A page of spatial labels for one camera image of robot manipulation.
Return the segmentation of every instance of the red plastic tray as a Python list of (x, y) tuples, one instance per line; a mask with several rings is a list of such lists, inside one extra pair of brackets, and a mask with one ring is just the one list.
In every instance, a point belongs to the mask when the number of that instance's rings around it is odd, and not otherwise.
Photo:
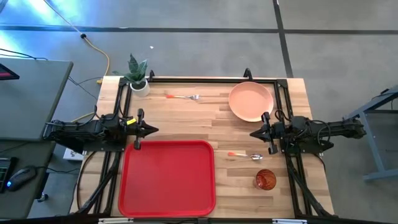
[(205, 216), (215, 203), (214, 154), (206, 141), (127, 147), (119, 194), (125, 217)]

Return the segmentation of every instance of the wooden table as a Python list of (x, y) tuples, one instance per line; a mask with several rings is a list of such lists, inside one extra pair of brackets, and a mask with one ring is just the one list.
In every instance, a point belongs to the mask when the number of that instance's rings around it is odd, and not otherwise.
[[(294, 115), (312, 118), (305, 84), (302, 78), (288, 78), (290, 99)], [(119, 77), (105, 77), (98, 100), (98, 114), (112, 113), (118, 89)], [(145, 98), (133, 95), (129, 116), (136, 116), (137, 109), (145, 111), (145, 121), (160, 129), (145, 140), (208, 141), (215, 152), (216, 207), (209, 217), (215, 218), (293, 218), (286, 162), (279, 152), (268, 155), (268, 143), (250, 137), (262, 123), (247, 123), (237, 118), (228, 106), (228, 95), (236, 84), (227, 83), (151, 83), (150, 94)], [(274, 95), (272, 85), (264, 86)], [(198, 101), (167, 99), (173, 95), (201, 95)], [(282, 104), (285, 105), (282, 93)], [(276, 122), (274, 114), (271, 123)], [(130, 137), (127, 143), (133, 142)], [(261, 153), (261, 162), (240, 157), (228, 157), (227, 153)], [(84, 170), (80, 185), (80, 197), (84, 203), (98, 185), (104, 153), (98, 152)], [(325, 210), (333, 213), (330, 193), (323, 165), (314, 155), (303, 154), (303, 164), (308, 188)], [(112, 216), (121, 216), (118, 210), (119, 183), (123, 158), (119, 166)], [(260, 169), (269, 169), (277, 177), (277, 185), (270, 191), (255, 189), (252, 180)], [(108, 187), (105, 188), (101, 210), (105, 207)], [(298, 192), (300, 208), (304, 211), (303, 198)], [(74, 200), (71, 212), (76, 211)]]

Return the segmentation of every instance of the potted plant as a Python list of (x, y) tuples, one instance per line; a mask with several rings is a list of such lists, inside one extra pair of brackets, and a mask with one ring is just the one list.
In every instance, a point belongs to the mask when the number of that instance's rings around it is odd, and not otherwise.
[[(124, 74), (123, 76), (128, 80), (128, 85), (133, 92), (140, 97), (144, 97), (149, 94), (150, 88), (148, 81), (145, 78), (145, 72), (147, 70), (147, 60), (142, 61), (140, 64), (130, 54), (129, 69), (130, 73)], [(119, 72), (113, 71), (115, 75), (122, 76)]]

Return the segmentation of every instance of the yellow label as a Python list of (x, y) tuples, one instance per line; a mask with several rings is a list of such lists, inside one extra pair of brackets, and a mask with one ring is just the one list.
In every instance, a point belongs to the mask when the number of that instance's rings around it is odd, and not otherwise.
[(127, 125), (134, 124), (137, 120), (135, 118), (127, 121)]

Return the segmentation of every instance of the concrete floor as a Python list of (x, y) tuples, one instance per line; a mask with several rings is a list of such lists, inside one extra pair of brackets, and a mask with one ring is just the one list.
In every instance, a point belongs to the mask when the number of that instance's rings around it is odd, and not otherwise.
[[(178, 27), (276, 29), (272, 0), (51, 1), (72, 23), (94, 27)], [(285, 29), (397, 30), (394, 0), (279, 0)], [(65, 26), (42, 1), (8, 0), (1, 25)], [(111, 58), (113, 70), (127, 71), (133, 53), (148, 58), (158, 75), (236, 76), (246, 67), (256, 77), (286, 77), (278, 34), (87, 32)], [(313, 117), (341, 119), (381, 91), (398, 84), (398, 35), (286, 35), (293, 76), (304, 78)], [(100, 77), (105, 58), (76, 32), (0, 30), (0, 47), (50, 60), (71, 60), (71, 76), (80, 82)], [(83, 86), (98, 96), (95, 80)], [(68, 82), (54, 118), (71, 120), (93, 109), (95, 99)], [(398, 179), (365, 183), (376, 167), (365, 139), (332, 138), (325, 153), (333, 207), (344, 218), (398, 222)], [(63, 161), (58, 146), (51, 163), (57, 169), (79, 167)], [(76, 177), (51, 174), (69, 185), (56, 200), (34, 205), (30, 217), (68, 213)]]

